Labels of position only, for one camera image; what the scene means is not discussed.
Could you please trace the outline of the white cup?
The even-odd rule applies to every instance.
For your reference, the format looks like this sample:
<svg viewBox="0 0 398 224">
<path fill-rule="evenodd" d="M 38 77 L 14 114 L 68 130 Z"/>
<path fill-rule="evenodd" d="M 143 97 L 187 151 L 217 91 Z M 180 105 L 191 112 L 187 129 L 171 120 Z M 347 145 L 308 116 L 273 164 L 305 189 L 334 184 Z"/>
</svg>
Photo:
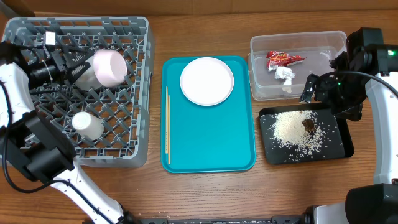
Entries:
<svg viewBox="0 0 398 224">
<path fill-rule="evenodd" d="M 90 141 L 100 138 L 104 132 L 101 120 L 84 111 L 73 116 L 72 126 L 78 134 Z"/>
</svg>

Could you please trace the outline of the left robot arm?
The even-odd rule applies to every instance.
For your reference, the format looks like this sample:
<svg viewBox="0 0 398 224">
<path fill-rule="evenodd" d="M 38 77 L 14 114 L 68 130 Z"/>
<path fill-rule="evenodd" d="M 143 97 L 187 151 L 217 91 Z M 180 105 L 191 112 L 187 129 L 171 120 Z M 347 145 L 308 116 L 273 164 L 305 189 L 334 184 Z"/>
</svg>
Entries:
<svg viewBox="0 0 398 224">
<path fill-rule="evenodd" d="M 32 102 L 40 86 L 73 83 L 89 68 L 90 48 L 1 42 L 1 156 L 8 184 L 32 194 L 53 187 L 92 223 L 137 223 L 84 172 L 68 137 Z"/>
</svg>

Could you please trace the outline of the grey shallow bowl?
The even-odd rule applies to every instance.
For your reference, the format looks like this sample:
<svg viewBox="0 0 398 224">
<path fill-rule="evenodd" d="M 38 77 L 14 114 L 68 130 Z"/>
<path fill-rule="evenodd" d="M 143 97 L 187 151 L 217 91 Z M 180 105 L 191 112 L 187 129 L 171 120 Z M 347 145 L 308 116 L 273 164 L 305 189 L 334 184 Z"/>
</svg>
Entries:
<svg viewBox="0 0 398 224">
<path fill-rule="evenodd" d="M 90 64 L 90 67 L 75 82 L 75 85 L 81 90 L 85 91 L 89 91 L 90 89 L 97 90 L 102 87 L 102 84 L 98 81 L 94 72 L 93 59 L 94 56 L 91 56 L 86 61 Z"/>
</svg>

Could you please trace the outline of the white rice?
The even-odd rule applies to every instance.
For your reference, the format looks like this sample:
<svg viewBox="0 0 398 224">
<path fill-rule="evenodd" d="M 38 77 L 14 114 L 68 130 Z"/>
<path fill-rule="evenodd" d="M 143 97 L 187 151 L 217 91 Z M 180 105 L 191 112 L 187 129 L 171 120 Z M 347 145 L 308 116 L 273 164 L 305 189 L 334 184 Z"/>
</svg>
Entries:
<svg viewBox="0 0 398 224">
<path fill-rule="evenodd" d="M 297 153 L 298 157 L 313 157 L 331 143 L 330 125 L 320 120 L 320 114 L 314 110 L 297 110 L 275 113 L 271 115 L 274 122 L 267 129 L 271 132 L 272 151 L 287 151 L 290 157 Z M 315 123 L 314 132 L 306 132 L 302 121 L 311 119 Z"/>
</svg>

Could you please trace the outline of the white tissue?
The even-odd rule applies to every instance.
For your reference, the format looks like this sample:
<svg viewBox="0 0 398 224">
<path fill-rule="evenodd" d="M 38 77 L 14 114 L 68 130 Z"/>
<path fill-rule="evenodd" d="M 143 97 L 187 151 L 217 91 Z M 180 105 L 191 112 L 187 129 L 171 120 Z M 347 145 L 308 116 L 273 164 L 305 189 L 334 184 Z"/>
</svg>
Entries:
<svg viewBox="0 0 398 224">
<path fill-rule="evenodd" d="M 287 92 L 292 92 L 292 80 L 295 78 L 295 73 L 289 67 L 277 67 L 275 71 L 275 79 L 283 79 L 282 89 Z"/>
</svg>

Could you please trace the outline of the large white plate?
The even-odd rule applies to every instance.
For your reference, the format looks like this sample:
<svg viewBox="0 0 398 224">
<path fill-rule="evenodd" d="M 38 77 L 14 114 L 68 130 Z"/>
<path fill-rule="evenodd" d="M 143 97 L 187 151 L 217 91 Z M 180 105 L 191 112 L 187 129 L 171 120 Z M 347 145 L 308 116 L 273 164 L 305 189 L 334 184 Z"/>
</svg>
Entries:
<svg viewBox="0 0 398 224">
<path fill-rule="evenodd" d="M 214 57 L 200 57 L 188 63 L 180 76 L 184 96 L 200 106 L 224 102 L 234 88 L 234 75 L 226 63 Z"/>
</svg>

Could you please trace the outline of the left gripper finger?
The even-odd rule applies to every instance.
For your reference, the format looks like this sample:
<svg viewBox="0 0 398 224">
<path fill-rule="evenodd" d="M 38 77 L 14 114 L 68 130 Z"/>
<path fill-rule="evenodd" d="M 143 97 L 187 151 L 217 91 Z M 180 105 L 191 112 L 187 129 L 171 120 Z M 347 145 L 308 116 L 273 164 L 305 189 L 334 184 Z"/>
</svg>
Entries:
<svg viewBox="0 0 398 224">
<path fill-rule="evenodd" d="M 89 47 L 57 45 L 55 48 L 55 64 L 58 67 L 89 67 L 87 60 L 94 55 L 94 50 Z"/>
<path fill-rule="evenodd" d="M 75 83 L 90 67 L 91 65 L 89 62 L 84 62 L 77 66 L 77 68 L 70 70 L 67 75 L 69 83 Z"/>
</svg>

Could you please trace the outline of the red snack wrapper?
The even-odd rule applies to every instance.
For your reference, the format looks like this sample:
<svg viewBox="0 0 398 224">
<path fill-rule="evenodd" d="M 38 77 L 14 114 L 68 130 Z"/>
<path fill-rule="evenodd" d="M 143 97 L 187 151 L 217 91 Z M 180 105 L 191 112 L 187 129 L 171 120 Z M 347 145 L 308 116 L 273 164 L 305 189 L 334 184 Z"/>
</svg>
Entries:
<svg viewBox="0 0 398 224">
<path fill-rule="evenodd" d="M 286 52 L 270 51 L 266 55 L 268 71 L 276 70 L 278 67 L 288 67 L 296 63 L 303 62 L 306 57 L 299 55 L 289 55 Z"/>
</svg>

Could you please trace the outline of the brown food scrap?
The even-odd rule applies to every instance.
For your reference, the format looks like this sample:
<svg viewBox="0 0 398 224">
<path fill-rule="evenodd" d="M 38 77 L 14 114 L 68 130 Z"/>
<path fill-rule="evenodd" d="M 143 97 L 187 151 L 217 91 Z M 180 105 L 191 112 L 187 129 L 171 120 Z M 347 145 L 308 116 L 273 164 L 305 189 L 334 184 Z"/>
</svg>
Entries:
<svg viewBox="0 0 398 224">
<path fill-rule="evenodd" d="M 315 123 L 311 119 L 305 119 L 302 121 L 302 124 L 304 125 L 304 128 L 306 132 L 311 133 L 314 132 L 315 130 Z"/>
</svg>

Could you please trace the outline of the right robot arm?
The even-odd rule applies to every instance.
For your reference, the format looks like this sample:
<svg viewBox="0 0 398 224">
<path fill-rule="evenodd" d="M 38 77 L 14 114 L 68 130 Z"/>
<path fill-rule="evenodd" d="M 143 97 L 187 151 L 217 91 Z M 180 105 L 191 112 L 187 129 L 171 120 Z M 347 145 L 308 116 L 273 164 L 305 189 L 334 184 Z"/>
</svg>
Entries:
<svg viewBox="0 0 398 224">
<path fill-rule="evenodd" d="M 397 223 L 397 46 L 380 28 L 362 27 L 331 61 L 333 71 L 308 76 L 300 101 L 328 105 L 333 116 L 359 121 L 363 101 L 373 113 L 374 183 L 351 189 L 344 202 L 307 208 L 301 223 Z"/>
</svg>

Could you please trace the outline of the small pink bowl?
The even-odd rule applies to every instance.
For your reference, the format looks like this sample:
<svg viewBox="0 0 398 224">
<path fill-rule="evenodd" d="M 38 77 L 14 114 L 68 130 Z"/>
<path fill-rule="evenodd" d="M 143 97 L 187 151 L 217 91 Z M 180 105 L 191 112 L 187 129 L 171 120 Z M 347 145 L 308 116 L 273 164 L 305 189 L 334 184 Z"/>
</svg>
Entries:
<svg viewBox="0 0 398 224">
<path fill-rule="evenodd" d="M 127 75 L 126 61 L 115 50 L 97 50 L 93 56 L 93 69 L 97 80 L 106 88 L 122 84 Z"/>
</svg>

